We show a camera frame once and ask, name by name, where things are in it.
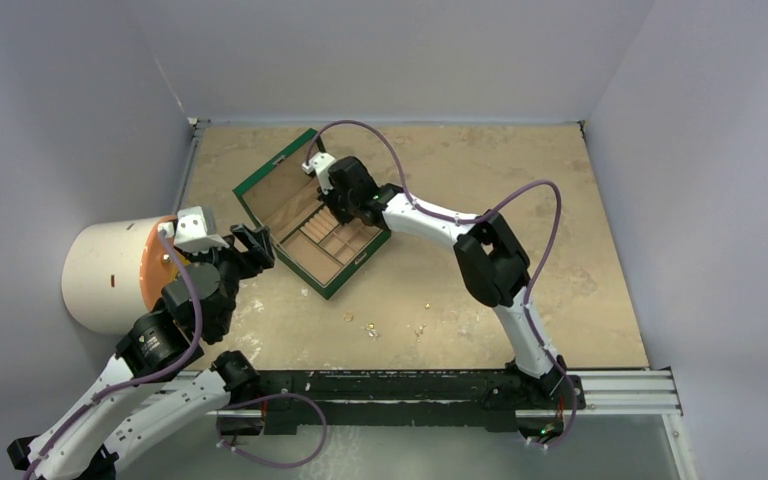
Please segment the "green jewelry box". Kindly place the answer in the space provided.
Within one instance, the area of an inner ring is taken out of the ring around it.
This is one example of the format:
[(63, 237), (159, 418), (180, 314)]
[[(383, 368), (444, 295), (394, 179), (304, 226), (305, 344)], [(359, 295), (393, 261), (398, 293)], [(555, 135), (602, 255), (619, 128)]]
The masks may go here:
[[(314, 139), (315, 134), (316, 131), (314, 129), (306, 130), (303, 134), (285, 146), (272, 159), (264, 163), (255, 171), (255, 173), (250, 175), (233, 189), (235, 197), (238, 199), (253, 223), (258, 227), (267, 226), (269, 228), (275, 256), (298, 277), (300, 277), (298, 273), (291, 269), (278, 253), (277, 242), (274, 239), (276, 228), (272, 219), (276, 213), (280, 212), (286, 205), (295, 201), (299, 201), (303, 205), (312, 200), (322, 202), (319, 199), (319, 183), (317, 179), (305, 174), (302, 170), (305, 154), (310, 146), (314, 146), (317, 153), (325, 151), (324, 143), (321, 140)], [(333, 294), (330, 297), (326, 298), (320, 294), (319, 290), (313, 288), (302, 277), (300, 278), (326, 300), (330, 299), (345, 284), (343, 283), (342, 286), (333, 291)]]

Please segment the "green jewelry tray insert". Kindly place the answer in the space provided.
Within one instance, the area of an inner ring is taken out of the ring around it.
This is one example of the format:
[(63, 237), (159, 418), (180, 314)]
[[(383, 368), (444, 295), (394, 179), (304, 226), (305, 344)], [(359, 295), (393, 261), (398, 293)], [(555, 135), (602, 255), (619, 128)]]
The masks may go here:
[(317, 200), (288, 204), (272, 221), (281, 258), (326, 298), (389, 239), (387, 232), (359, 219), (339, 222)]

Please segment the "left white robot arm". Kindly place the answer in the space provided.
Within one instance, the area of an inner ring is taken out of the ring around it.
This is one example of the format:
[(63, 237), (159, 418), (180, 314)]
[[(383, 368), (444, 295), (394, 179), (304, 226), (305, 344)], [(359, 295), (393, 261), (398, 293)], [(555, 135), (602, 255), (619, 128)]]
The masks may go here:
[(160, 299), (117, 343), (99, 377), (48, 430), (15, 439), (7, 448), (26, 479), (113, 479), (158, 441), (199, 414), (257, 399), (260, 375), (239, 351), (221, 353), (184, 388), (142, 403), (174, 380), (230, 329), (243, 279), (275, 264), (266, 227), (235, 225), (208, 234), (203, 224), (175, 220), (157, 239), (178, 269)]

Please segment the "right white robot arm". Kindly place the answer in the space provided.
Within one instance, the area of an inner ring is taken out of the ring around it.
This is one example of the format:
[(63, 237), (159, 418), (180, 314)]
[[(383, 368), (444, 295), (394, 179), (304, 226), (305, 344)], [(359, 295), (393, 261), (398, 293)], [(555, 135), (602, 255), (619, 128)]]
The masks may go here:
[(319, 153), (302, 169), (318, 181), (320, 199), (340, 223), (359, 220), (382, 231), (431, 240), (454, 253), (466, 290), (503, 327), (529, 404), (544, 407), (575, 389), (532, 300), (541, 270), (530, 266), (498, 208), (478, 216), (422, 201), (405, 187), (377, 184), (353, 156)]

